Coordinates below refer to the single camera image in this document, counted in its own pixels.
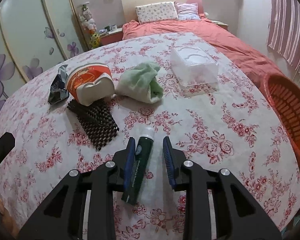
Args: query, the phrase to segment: curtain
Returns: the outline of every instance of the curtain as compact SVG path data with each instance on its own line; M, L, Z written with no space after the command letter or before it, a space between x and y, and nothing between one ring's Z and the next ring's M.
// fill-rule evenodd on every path
M300 4L297 0L272 0L267 45L294 68L300 65Z

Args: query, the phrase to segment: pillow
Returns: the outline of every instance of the pillow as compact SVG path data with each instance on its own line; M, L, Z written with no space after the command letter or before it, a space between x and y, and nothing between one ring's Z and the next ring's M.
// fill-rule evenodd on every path
M181 21L184 20L200 20L198 15L198 4L197 3L177 3L174 2L178 18Z
M152 3L136 7L140 24L163 20L178 20L178 14L173 2Z

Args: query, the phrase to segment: plastic box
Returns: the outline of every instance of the plastic box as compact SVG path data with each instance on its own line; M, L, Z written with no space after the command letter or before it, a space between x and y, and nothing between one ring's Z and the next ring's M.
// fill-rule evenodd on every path
M202 48L172 48L170 63L173 73L184 87L208 83L218 86L218 63Z

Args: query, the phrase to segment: green cloth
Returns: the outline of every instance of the green cloth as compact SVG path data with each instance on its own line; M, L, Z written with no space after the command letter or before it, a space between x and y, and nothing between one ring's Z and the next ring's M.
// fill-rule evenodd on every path
M153 104L161 100L163 88L155 78L160 66L154 62L143 62L121 74L115 93L135 100Z

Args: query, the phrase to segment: floral tablecloth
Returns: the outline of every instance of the floral tablecloth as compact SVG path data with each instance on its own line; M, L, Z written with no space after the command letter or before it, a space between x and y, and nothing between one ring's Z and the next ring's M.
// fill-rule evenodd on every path
M200 45L219 63L218 89L209 85L182 89L170 68L171 47ZM182 239L185 192L169 186L162 140L203 168L228 168L244 184L279 229L300 207L300 173L285 131L259 90L228 58L192 33L146 36L110 44L67 60L68 73L80 64L109 65L115 85L121 73L144 61L161 69L161 103L147 105L115 96L109 102L120 127L118 136L96 151L67 101L50 107L49 88L57 65L11 96L0 112L0 136L8 131L16 146L0 165L0 198L23 225L47 194L71 169L97 168L136 140L140 130L155 129L138 203L131 206L114 193L117 239Z

